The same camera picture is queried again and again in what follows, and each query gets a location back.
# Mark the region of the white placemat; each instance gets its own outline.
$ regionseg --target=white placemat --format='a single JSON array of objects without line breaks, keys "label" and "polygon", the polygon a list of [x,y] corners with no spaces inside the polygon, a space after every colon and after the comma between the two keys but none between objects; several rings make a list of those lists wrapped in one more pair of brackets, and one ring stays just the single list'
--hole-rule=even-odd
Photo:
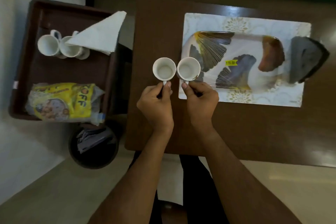
[{"label": "white placemat", "polygon": [[[270,35],[278,38],[285,52],[285,62],[289,62],[288,51],[290,41],[295,36],[310,36],[311,24],[307,22],[278,21],[258,18],[228,17],[211,14],[186,13],[184,16],[183,41],[197,31],[230,31],[235,33],[248,33]],[[186,95],[179,86],[179,98],[186,99]],[[279,105],[300,107],[302,104],[304,83],[287,84],[282,80],[277,81],[275,88],[261,93],[251,90],[218,89],[220,102]]]}]

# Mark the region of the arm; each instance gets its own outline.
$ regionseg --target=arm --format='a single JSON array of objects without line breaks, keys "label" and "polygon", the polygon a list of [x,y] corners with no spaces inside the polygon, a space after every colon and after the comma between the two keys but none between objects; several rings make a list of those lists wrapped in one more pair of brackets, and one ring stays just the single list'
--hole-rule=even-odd
[{"label": "arm", "polygon": [[236,158],[212,127],[218,93],[206,83],[190,82],[187,95],[191,124],[198,134],[221,203],[231,224],[299,224],[296,216]]},{"label": "arm", "polygon": [[162,90],[157,86],[145,88],[137,107],[153,126],[153,134],[133,166],[99,206],[89,224],[149,223],[160,167],[174,122],[170,104],[172,93],[168,82]]}]

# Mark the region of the cup handle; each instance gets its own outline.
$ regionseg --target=cup handle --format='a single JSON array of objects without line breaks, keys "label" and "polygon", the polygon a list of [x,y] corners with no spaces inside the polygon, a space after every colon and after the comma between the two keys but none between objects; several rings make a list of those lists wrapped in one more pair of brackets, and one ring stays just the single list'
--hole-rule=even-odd
[{"label": "cup handle", "polygon": [[57,30],[53,29],[52,31],[50,31],[50,35],[56,37],[58,40],[62,39],[61,33],[59,31],[57,31]]},{"label": "cup handle", "polygon": [[79,33],[79,31],[74,31],[73,33],[72,33],[72,37],[74,37],[75,35],[77,35]]}]

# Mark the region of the white wall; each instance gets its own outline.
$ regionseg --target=white wall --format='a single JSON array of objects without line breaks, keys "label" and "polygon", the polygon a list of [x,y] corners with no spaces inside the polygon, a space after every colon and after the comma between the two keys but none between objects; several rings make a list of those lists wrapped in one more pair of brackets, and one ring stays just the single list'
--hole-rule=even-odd
[{"label": "white wall", "polygon": [[0,204],[68,154],[69,125],[15,120],[7,112],[30,1],[0,0]]}]

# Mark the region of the hand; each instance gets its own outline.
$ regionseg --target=hand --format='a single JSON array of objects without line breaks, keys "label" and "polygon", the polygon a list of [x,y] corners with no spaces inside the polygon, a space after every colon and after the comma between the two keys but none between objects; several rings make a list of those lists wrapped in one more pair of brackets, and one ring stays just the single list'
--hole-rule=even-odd
[{"label": "hand", "polygon": [[[173,111],[171,109],[170,95],[171,82],[167,82],[165,86],[160,82],[157,86],[146,87],[137,102],[136,106],[147,118],[155,132],[172,133],[174,127]],[[158,99],[157,95],[162,89],[162,98]]]},{"label": "hand", "polygon": [[[182,88],[187,95],[187,109],[195,130],[212,128],[211,117],[219,100],[218,92],[205,82],[189,82],[189,85],[184,82]],[[202,96],[197,97],[194,91]]]}]

